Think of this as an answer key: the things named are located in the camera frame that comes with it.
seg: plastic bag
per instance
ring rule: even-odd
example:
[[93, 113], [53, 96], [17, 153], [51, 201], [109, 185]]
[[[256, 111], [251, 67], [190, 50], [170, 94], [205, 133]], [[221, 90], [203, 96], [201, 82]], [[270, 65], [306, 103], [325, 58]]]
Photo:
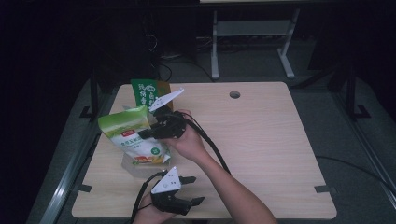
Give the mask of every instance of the plastic bag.
[[165, 163], [170, 159], [168, 147], [154, 138], [142, 139], [137, 133], [149, 129], [146, 105], [99, 118], [102, 132], [128, 156], [139, 163]]

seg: snack bag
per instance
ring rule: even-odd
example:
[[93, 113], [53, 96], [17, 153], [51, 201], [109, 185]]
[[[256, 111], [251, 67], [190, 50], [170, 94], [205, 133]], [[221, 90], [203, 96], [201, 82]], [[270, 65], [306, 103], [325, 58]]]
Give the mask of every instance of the snack bag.
[[[136, 105], [146, 105], [148, 108], [154, 103], [157, 97], [164, 96], [171, 92], [169, 83], [151, 79], [131, 79], [134, 89]], [[173, 109], [172, 101], [167, 104]]]
[[165, 163], [170, 159], [167, 146], [154, 138], [142, 139], [137, 133], [149, 129], [146, 105], [99, 118], [99, 127], [118, 148], [139, 163]]

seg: table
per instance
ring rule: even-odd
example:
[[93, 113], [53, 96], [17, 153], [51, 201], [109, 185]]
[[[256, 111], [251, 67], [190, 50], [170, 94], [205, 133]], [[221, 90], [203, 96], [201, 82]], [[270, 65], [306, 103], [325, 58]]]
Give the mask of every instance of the table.
[[[253, 191], [276, 218], [330, 219], [336, 210], [304, 131], [288, 87], [282, 82], [183, 83], [185, 91], [174, 108], [189, 109], [215, 142], [233, 176]], [[238, 91], [240, 97], [230, 97]], [[110, 113], [134, 106], [131, 85], [120, 87]], [[208, 145], [207, 150], [215, 158]], [[75, 217], [129, 217], [135, 197], [146, 180], [121, 168], [122, 151], [102, 134], [72, 209]], [[205, 196], [201, 205], [175, 218], [229, 218], [206, 175], [192, 161], [173, 151], [172, 165], [180, 175], [197, 180], [185, 185], [180, 198]]]

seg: hole in table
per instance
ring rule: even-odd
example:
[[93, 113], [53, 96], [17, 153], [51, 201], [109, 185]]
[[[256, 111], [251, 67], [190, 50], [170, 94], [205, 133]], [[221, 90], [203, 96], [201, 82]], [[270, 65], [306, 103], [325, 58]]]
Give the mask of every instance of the hole in table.
[[238, 99], [241, 96], [241, 93], [239, 91], [230, 91], [230, 97], [233, 99]]

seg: forearm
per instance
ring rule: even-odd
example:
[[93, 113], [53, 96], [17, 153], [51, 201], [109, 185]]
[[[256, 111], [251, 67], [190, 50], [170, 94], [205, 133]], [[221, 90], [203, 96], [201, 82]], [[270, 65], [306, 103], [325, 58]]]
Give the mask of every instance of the forearm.
[[206, 173], [236, 223], [276, 223], [267, 206], [209, 154], [195, 161]]
[[164, 220], [159, 220], [152, 216], [145, 216], [137, 213], [136, 218], [132, 224], [161, 224]]

